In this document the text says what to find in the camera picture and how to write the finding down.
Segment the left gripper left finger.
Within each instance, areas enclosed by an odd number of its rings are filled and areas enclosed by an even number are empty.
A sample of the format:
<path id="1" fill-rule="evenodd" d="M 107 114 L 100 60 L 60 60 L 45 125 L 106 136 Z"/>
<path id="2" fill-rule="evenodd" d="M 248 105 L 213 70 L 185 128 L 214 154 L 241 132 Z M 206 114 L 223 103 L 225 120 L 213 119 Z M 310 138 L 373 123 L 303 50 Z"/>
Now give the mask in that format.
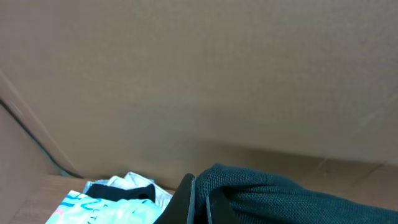
<path id="1" fill-rule="evenodd" d="M 154 224 L 193 224 L 195 213 L 195 176 L 186 174 L 166 209 Z"/>

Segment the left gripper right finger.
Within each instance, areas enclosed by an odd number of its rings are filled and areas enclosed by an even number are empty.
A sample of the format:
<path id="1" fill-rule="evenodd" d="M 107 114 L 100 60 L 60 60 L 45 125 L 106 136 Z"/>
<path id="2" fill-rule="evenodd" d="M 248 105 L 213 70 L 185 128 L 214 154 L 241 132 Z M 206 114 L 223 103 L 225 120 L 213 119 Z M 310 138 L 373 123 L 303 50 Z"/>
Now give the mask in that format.
<path id="1" fill-rule="evenodd" d="M 241 223 L 221 189 L 214 189 L 206 197 L 206 214 L 209 224 Z"/>

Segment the black t-shirt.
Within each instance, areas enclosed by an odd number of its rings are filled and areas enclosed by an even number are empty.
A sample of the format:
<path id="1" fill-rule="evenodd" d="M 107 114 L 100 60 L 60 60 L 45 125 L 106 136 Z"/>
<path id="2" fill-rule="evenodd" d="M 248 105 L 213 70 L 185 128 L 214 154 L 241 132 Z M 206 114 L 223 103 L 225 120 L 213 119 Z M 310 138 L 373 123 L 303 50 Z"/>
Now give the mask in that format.
<path id="1" fill-rule="evenodd" d="M 195 215 L 222 190 L 241 223 L 397 224 L 397 212 L 306 189 L 266 171 L 215 164 L 195 179 Z"/>

